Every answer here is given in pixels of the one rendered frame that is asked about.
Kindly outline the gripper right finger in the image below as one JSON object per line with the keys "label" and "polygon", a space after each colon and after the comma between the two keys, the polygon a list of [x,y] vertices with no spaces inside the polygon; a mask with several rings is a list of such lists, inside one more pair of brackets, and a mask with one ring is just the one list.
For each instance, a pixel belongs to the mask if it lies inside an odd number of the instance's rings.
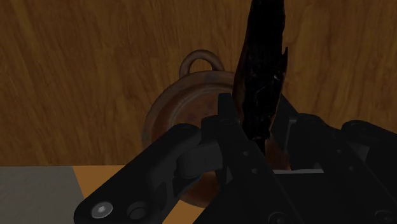
{"label": "gripper right finger", "polygon": [[281,97],[272,135],[283,185],[305,224],[397,224],[397,134],[361,120],[340,129]]}

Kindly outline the black elongated object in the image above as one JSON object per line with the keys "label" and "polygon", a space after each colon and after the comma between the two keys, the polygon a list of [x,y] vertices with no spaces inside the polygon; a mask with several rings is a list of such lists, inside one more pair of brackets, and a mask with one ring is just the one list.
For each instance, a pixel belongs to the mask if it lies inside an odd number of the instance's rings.
{"label": "black elongated object", "polygon": [[279,104],[288,65],[282,47],[284,0],[252,0],[233,93],[248,139],[263,153]]}

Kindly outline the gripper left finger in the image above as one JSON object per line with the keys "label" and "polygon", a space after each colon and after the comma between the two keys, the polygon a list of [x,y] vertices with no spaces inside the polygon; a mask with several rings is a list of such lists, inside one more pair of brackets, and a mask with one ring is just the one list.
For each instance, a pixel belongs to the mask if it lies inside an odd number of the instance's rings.
{"label": "gripper left finger", "polygon": [[233,183],[245,220],[253,224],[304,224],[258,145],[238,123],[232,96],[218,97],[218,114],[201,126],[180,123],[83,200],[74,224],[162,224],[181,196],[205,172],[216,171],[224,196]]}

